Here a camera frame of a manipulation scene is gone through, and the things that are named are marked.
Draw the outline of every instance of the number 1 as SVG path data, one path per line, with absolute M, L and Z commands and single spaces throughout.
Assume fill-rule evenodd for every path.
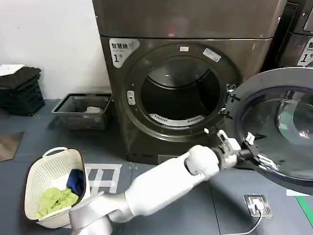
M 300 62 L 305 62 L 307 56 L 308 56 L 308 54 L 304 54 L 304 58 L 303 58 L 303 60 L 301 60 Z
M 115 57 L 115 62 L 119 62 L 119 61 L 117 60 L 117 56 L 116 56 L 116 55 L 114 55 L 114 57 Z

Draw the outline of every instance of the basket handle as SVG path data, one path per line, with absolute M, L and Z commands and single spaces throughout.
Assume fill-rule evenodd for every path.
M 61 150 L 63 150 L 63 151 L 64 151 L 64 150 L 68 150 L 68 148 L 66 148 L 66 147 L 56 147 L 56 148 L 52 148 L 52 149 L 46 151 L 46 152 L 43 154 L 43 158 L 49 157 L 48 154 L 50 154 L 50 153 L 53 153 L 53 152 L 55 152 L 55 151 L 61 151 Z

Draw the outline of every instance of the white plastic basket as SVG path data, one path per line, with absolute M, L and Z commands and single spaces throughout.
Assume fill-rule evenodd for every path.
M 85 192 L 74 204 L 76 205 L 82 199 L 90 197 L 88 174 L 77 150 L 66 147 L 53 148 L 31 166 L 27 176 L 24 201 L 24 213 L 30 221 L 50 229 L 70 224 L 68 212 L 71 207 L 50 213 L 39 220 L 36 219 L 36 213 L 39 211 L 40 199 L 44 191 L 52 187 L 65 189 L 72 169 L 80 169 L 85 175 Z

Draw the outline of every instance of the washing machine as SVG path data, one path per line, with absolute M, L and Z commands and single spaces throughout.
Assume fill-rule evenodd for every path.
M 313 1 L 289 0 L 274 35 L 263 71 L 313 66 Z
M 219 141 L 226 101 L 260 71 L 286 0 L 93 4 L 127 160 L 159 164 Z

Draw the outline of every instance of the door hinge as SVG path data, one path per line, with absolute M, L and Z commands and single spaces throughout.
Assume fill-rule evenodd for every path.
M 227 111 L 227 109 L 226 109 L 227 102 L 229 101 L 229 99 L 234 99 L 234 100 L 237 100 L 237 101 L 240 100 L 236 96 L 231 95 L 232 92 L 235 89 L 236 89 L 236 85 L 235 84 L 226 84 L 227 95 L 226 95 L 225 104 L 224 104 L 224 106 L 221 108 L 221 110 L 218 113 L 218 114 L 221 114 L 221 115 L 225 115 L 227 118 L 230 118 L 230 119 L 233 119 L 233 118 L 232 118 L 232 116 L 229 115 L 229 111 Z

